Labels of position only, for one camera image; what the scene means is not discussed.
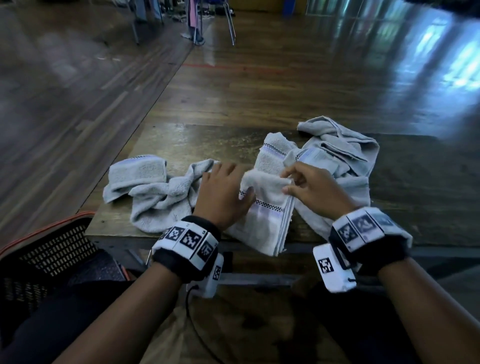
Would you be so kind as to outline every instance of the wooden table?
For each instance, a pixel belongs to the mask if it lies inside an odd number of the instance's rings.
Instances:
[[[310,138],[296,130],[144,122],[144,130],[131,156],[159,155],[168,161],[167,170],[172,175],[182,175],[191,163],[207,158],[253,164],[268,132],[281,131],[299,146]],[[480,201],[475,177],[457,163],[456,156],[436,138],[370,136],[380,143],[380,154],[370,177],[372,204],[382,208],[414,236],[412,254],[449,258],[449,266],[452,258],[457,266],[460,258],[462,262],[465,258],[474,258],[476,260],[469,264],[478,263]],[[149,250],[158,235],[146,234],[129,222],[131,205],[129,196],[103,204],[86,235],[127,268],[143,269],[143,260],[136,251]],[[311,253],[312,247],[322,241],[294,212],[285,244],[287,253]],[[228,237],[220,248],[222,251],[248,249]],[[445,275],[448,271],[445,261],[441,264]]]

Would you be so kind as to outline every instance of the person's right arm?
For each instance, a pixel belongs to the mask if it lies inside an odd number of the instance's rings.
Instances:
[[[320,216],[336,220],[358,208],[326,170],[297,162],[280,176],[296,184],[283,192]],[[480,323],[412,258],[382,267],[378,278],[424,364],[480,363]]]

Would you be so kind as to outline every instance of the washcloth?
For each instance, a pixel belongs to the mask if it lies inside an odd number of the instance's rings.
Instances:
[[[246,172],[240,183],[240,198],[251,186],[256,201],[247,215],[229,227],[226,233],[269,256],[284,251],[294,198],[284,195],[281,190],[291,183],[289,178],[255,169]]]
[[[123,194],[132,197],[130,222],[149,233],[162,232],[192,214],[204,172],[213,159],[193,163],[181,177],[167,175],[167,162],[157,156],[138,156],[110,166],[108,185],[103,190],[106,203]]]
[[[296,161],[323,168],[359,206],[369,206],[368,176],[375,165],[378,143],[324,116],[300,122],[297,129],[314,137],[300,149],[281,133],[269,133],[255,168],[274,175]],[[316,215],[298,199],[295,199],[295,209],[313,231],[328,238],[332,220]]]

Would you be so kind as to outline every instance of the hand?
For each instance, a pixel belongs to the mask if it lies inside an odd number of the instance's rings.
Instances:
[[[223,231],[245,216],[255,202],[253,188],[239,199],[240,181],[246,167],[235,163],[217,163],[205,172],[193,215],[216,225]]]
[[[288,176],[295,185],[284,187],[282,192],[298,198],[317,215],[337,220],[357,208],[327,170],[295,162],[280,174],[283,178]]]

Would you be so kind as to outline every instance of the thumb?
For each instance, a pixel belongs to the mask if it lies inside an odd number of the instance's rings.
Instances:
[[[300,186],[296,186],[294,184],[291,184],[291,185],[283,187],[282,192],[283,192],[283,194],[288,194],[290,196],[301,199],[301,197],[304,194],[304,188],[302,188]]]
[[[248,210],[252,205],[255,203],[256,196],[255,196],[255,190],[253,187],[247,188],[247,193],[245,196],[240,200],[240,215],[244,216],[247,214]]]

